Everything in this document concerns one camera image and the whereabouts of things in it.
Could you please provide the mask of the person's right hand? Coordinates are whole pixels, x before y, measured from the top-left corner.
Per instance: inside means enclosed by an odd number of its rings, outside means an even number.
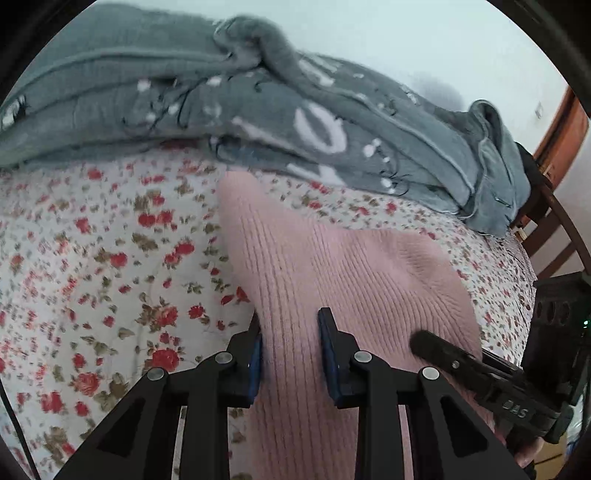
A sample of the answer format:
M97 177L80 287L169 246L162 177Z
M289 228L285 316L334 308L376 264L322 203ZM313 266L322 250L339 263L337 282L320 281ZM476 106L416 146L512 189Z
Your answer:
M544 445L543 438L499 416L494 417L494 434L521 468L530 465Z

